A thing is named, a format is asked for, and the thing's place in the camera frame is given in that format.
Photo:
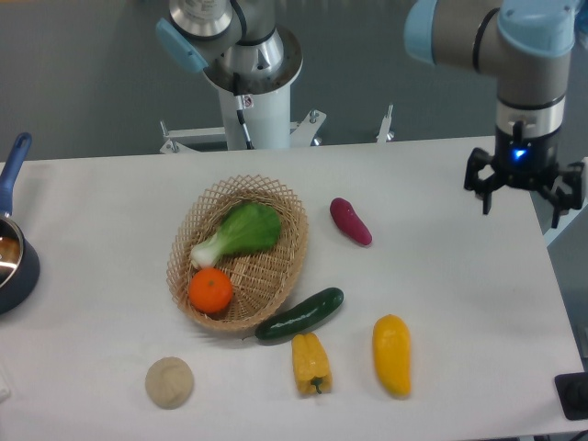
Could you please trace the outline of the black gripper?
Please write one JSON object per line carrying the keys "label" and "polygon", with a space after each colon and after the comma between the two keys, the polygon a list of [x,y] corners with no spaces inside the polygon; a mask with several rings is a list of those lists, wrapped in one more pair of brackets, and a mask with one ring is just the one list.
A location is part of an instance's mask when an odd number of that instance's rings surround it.
{"label": "black gripper", "polygon": [[586,162],[560,167],[559,146],[560,130],[527,137],[522,121],[517,121],[510,133],[496,128],[494,156],[479,147],[469,155],[464,189],[482,202],[483,215],[492,209],[492,194],[504,185],[536,189],[551,205],[550,227],[557,229],[560,218],[571,209],[580,210],[586,196]]}

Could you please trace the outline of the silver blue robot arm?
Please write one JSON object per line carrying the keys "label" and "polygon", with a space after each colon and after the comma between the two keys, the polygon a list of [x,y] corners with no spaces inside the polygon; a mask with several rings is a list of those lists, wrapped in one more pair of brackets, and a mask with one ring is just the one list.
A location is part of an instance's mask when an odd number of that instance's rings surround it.
{"label": "silver blue robot arm", "polygon": [[[470,69],[497,82],[492,153],[470,155],[464,187],[484,203],[501,187],[539,194],[558,220],[581,209],[584,163],[558,163],[574,45],[573,1],[419,1],[404,24],[415,60]],[[232,150],[290,145],[289,88],[302,66],[295,36],[271,1],[173,1],[155,33],[184,70],[219,92]]]}

